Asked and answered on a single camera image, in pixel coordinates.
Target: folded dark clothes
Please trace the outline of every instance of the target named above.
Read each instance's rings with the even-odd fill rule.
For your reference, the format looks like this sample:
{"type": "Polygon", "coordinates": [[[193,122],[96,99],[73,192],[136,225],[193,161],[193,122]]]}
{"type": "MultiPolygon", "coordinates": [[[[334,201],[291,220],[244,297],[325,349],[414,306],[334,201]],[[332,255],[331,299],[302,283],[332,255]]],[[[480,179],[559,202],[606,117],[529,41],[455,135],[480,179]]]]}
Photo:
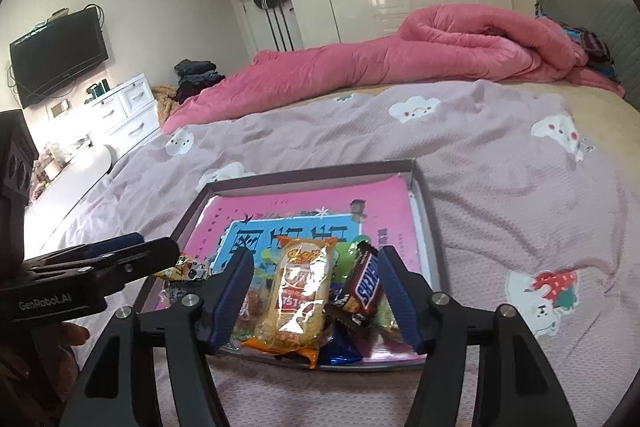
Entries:
{"type": "Polygon", "coordinates": [[[203,60],[201,62],[194,62],[193,60],[181,60],[174,66],[174,70],[181,78],[187,74],[203,74],[207,71],[217,70],[217,66],[210,60],[203,60]]]}
{"type": "Polygon", "coordinates": [[[224,76],[221,74],[218,75],[219,78],[216,80],[203,80],[201,82],[190,82],[182,80],[180,82],[180,86],[178,86],[178,91],[176,91],[175,96],[172,97],[177,103],[184,103],[188,98],[192,96],[196,96],[200,94],[203,89],[207,89],[207,87],[215,86],[219,84],[222,80],[224,80],[224,76]]]}
{"type": "Polygon", "coordinates": [[[183,82],[192,82],[193,84],[200,82],[219,82],[220,80],[224,80],[224,78],[224,75],[218,74],[217,71],[207,71],[202,74],[186,74],[180,79],[178,86],[181,86],[183,82]]]}

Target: box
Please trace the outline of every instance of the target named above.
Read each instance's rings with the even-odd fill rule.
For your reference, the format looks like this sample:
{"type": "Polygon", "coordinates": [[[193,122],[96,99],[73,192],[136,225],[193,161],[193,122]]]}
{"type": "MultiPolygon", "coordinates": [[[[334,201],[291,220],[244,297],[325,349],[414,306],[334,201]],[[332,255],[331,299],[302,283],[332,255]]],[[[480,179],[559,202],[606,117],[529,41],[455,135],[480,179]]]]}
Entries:
{"type": "MultiPolygon", "coordinates": [[[[319,190],[323,188],[346,187],[350,185],[369,184],[399,175],[405,182],[410,194],[410,206],[416,231],[419,265],[422,274],[434,291],[449,291],[445,265],[442,261],[442,245],[434,215],[434,208],[428,187],[418,170],[414,160],[393,160],[365,164],[350,164],[316,169],[305,169],[291,172],[276,172],[246,178],[235,178],[214,182],[199,193],[187,212],[184,214],[171,238],[176,241],[180,250],[184,250],[191,233],[207,203],[218,196],[256,196],[260,194],[282,194],[303,190],[319,190]]],[[[137,309],[149,312],[159,304],[159,292],[162,280],[151,276],[143,285],[136,300],[137,309]]],[[[380,339],[372,339],[370,357],[362,362],[343,366],[322,366],[318,369],[328,371],[389,371],[422,365],[424,357],[418,356],[408,346],[405,352],[385,352],[380,346],[380,339]]],[[[226,349],[222,353],[239,355],[262,362],[277,363],[292,367],[306,367],[304,363],[289,359],[276,360],[272,355],[265,355],[248,348],[239,350],[226,349]]]]}

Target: cabinet handle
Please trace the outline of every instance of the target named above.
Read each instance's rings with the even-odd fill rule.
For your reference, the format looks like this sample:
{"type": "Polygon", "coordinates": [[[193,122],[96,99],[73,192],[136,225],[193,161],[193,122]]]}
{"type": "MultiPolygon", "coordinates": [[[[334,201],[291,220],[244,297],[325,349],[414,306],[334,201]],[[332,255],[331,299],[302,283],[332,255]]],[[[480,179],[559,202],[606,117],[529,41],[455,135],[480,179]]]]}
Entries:
{"type": "Polygon", "coordinates": [[[137,133],[138,131],[142,130],[142,128],[145,126],[145,123],[142,122],[139,126],[137,126],[133,131],[131,131],[129,133],[129,136],[131,136],[132,134],[137,133]]]}

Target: tv screen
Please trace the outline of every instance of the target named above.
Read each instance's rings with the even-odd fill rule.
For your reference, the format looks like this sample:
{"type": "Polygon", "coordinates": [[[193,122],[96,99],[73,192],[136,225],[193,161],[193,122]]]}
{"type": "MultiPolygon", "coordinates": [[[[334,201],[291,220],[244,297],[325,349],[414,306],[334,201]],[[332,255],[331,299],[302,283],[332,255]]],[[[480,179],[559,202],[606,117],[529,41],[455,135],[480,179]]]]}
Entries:
{"type": "Polygon", "coordinates": [[[109,58],[94,7],[53,20],[9,46],[22,107],[46,100],[109,58]]]}

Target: pink blanket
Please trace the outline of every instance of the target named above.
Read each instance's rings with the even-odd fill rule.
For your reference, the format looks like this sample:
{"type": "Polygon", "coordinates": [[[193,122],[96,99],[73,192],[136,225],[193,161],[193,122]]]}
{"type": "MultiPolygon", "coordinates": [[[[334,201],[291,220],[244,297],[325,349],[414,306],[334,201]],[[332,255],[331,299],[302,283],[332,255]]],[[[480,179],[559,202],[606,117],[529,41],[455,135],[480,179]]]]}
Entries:
{"type": "Polygon", "coordinates": [[[542,82],[622,86],[585,68],[586,53],[560,26],[510,10],[444,4],[412,12],[396,35],[296,52],[260,52],[253,63],[187,100],[166,121],[188,124],[240,118],[345,87],[425,80],[542,82]]]}

